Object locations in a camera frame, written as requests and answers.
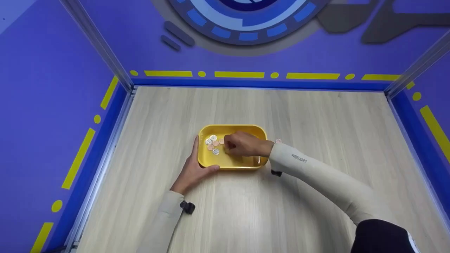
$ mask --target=yellow dashed line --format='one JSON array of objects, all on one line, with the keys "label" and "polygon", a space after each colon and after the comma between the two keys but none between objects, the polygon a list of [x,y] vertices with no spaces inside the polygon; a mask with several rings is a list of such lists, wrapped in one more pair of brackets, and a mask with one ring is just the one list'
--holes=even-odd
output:
[{"label": "yellow dashed line", "polygon": [[412,81],[412,82],[410,82],[410,83],[406,86],[406,88],[407,88],[408,90],[410,90],[412,87],[414,87],[414,85],[415,85],[415,83]]},{"label": "yellow dashed line", "polygon": [[316,79],[316,80],[336,80],[339,73],[288,73],[287,79]]},{"label": "yellow dashed line", "polygon": [[447,158],[447,161],[450,163],[450,141],[447,138],[446,134],[442,130],[441,126],[437,122],[436,118],[434,117],[433,113],[431,112],[428,105],[425,105],[420,109],[420,113],[422,114],[423,119],[425,120],[426,124],[428,125],[428,128],[430,128],[431,133],[433,134],[434,138],[436,139],[437,144],[441,148],[442,152],[444,153],[445,158]]},{"label": "yellow dashed line", "polygon": [[365,74],[361,80],[370,81],[395,81],[400,75]]},{"label": "yellow dashed line", "polygon": [[36,237],[36,241],[34,241],[33,248],[31,248],[30,253],[40,253],[42,251],[52,227],[53,222],[44,222],[42,228],[40,229],[39,235]]},{"label": "yellow dashed line", "polygon": [[106,91],[106,94],[103,97],[102,102],[100,103],[100,107],[103,108],[103,110],[105,110],[106,107],[108,106],[108,103],[111,100],[111,96],[113,95],[113,92],[116,89],[116,85],[118,82],[119,82],[119,79],[117,78],[117,76],[114,76],[112,78],[111,83],[109,84],[108,90]]},{"label": "yellow dashed line", "polygon": [[78,169],[80,169],[81,162],[83,162],[84,156],[86,155],[90,143],[94,138],[94,134],[95,130],[89,128],[83,142],[81,143],[80,149],[78,150],[78,153],[76,154],[75,159],[73,160],[72,166],[70,166],[69,172],[67,173],[66,179],[64,179],[61,188],[67,190],[70,189],[70,186],[72,185],[73,180],[77,175]]},{"label": "yellow dashed line", "polygon": [[144,70],[148,77],[192,77],[192,71]]},{"label": "yellow dashed line", "polygon": [[264,72],[215,71],[215,77],[264,78]]}]

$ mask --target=wooden table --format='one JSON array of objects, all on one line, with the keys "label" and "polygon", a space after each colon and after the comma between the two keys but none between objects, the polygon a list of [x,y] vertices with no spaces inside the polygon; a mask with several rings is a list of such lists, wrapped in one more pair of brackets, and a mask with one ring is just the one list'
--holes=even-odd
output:
[{"label": "wooden table", "polygon": [[[257,124],[269,139],[373,187],[422,252],[448,252],[449,236],[382,93],[140,87],[78,253],[132,253],[161,197],[208,124]],[[169,252],[348,253],[355,226],[305,183],[219,172],[186,200]]]}]

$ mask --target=right hand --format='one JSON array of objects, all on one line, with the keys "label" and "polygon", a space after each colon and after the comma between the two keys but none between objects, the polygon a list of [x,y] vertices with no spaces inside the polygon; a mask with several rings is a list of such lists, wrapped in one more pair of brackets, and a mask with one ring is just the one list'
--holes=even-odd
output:
[{"label": "right hand", "polygon": [[270,140],[261,140],[249,133],[237,131],[231,135],[225,135],[225,152],[240,156],[269,157],[274,143]]}]

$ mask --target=plastic tray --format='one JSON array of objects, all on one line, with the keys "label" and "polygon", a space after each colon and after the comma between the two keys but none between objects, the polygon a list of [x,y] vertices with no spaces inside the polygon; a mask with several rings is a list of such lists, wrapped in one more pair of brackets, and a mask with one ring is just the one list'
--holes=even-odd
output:
[{"label": "plastic tray", "polygon": [[225,135],[232,134],[236,131],[243,131],[252,134],[259,139],[266,140],[266,132],[257,125],[208,125],[198,133],[198,163],[204,167],[218,164],[221,170],[256,170],[267,163],[266,157],[242,157],[231,156],[225,153],[225,145],[218,145],[220,153],[214,155],[208,150],[205,141],[211,135],[216,135],[217,140],[224,138]]}]

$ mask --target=blue trim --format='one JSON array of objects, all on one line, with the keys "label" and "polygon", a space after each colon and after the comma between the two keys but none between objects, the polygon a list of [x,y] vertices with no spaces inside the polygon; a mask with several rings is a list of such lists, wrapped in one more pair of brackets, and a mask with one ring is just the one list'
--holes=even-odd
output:
[{"label": "blue trim", "polygon": [[204,26],[206,24],[206,20],[195,10],[191,9],[187,12],[188,16],[199,26]]},{"label": "blue trim", "polygon": [[392,105],[405,127],[411,144],[423,166],[436,195],[441,202],[444,212],[450,218],[450,174],[444,161],[439,156],[440,150],[436,150],[433,141],[428,138],[429,129],[424,128],[419,111],[415,111],[410,104],[405,92],[399,93],[392,99]]},{"label": "blue trim", "polygon": [[222,29],[220,27],[214,27],[211,31],[212,33],[214,33],[215,35],[222,37],[222,38],[229,38],[231,35],[230,31],[227,31],[225,29]]},{"label": "blue trim", "polygon": [[330,82],[330,81],[253,81],[253,80],[206,80],[206,79],[154,79],[133,78],[133,83],[142,86],[177,87],[231,87],[262,89],[304,89],[304,90],[353,90],[383,91],[388,82]]},{"label": "blue trim", "polygon": [[294,15],[294,19],[297,22],[302,21],[306,17],[308,17],[315,9],[315,4],[308,2],[306,6],[301,9],[297,14]]},{"label": "blue trim", "polygon": [[257,32],[242,32],[239,33],[239,39],[242,41],[255,41],[258,39]]},{"label": "blue trim", "polygon": [[49,240],[46,249],[64,246],[66,238],[78,215],[78,211],[86,197],[95,172],[97,171],[97,167],[99,166],[126,95],[125,89],[123,89],[121,85],[118,85],[113,99],[110,102],[111,104],[108,108],[108,112],[106,113],[106,116],[102,118],[103,124],[100,130],[95,133],[95,142],[85,160],[83,168],[80,170],[73,192],[67,203],[63,203],[65,207],[64,212],[56,227],[53,229],[53,236]]},{"label": "blue trim", "polygon": [[274,28],[267,29],[267,36],[268,37],[276,36],[276,35],[284,32],[287,29],[288,29],[288,27],[284,23],[282,23],[278,26],[275,26]]}]

